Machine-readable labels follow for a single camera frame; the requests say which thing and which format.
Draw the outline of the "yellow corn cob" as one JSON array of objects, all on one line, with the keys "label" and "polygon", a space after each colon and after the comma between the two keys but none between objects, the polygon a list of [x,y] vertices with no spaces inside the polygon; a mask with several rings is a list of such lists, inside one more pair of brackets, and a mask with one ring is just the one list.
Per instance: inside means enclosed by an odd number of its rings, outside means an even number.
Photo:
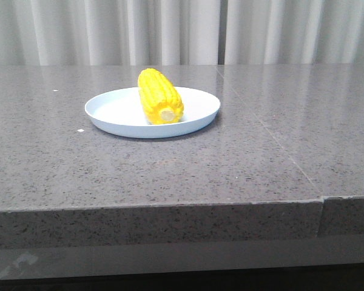
[{"label": "yellow corn cob", "polygon": [[183,117],[182,98],[160,71],[142,70],[138,76],[138,91],[144,114],[151,124],[177,123]]}]

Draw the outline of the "white round plate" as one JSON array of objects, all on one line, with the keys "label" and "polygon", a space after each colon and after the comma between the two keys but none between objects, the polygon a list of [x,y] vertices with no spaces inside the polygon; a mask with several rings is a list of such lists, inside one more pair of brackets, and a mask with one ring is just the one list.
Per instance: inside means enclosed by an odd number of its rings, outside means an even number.
[{"label": "white round plate", "polygon": [[99,129],[129,138],[168,138],[209,125],[220,100],[207,92],[176,87],[176,97],[159,101],[141,98],[136,87],[102,93],[85,104],[85,112]]}]

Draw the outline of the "white pleated curtain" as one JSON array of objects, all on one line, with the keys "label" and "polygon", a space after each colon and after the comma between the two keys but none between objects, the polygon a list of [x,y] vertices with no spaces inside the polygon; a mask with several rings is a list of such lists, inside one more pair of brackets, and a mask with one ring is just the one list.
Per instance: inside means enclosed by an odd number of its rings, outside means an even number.
[{"label": "white pleated curtain", "polygon": [[0,1],[0,65],[364,63],[364,1]]}]

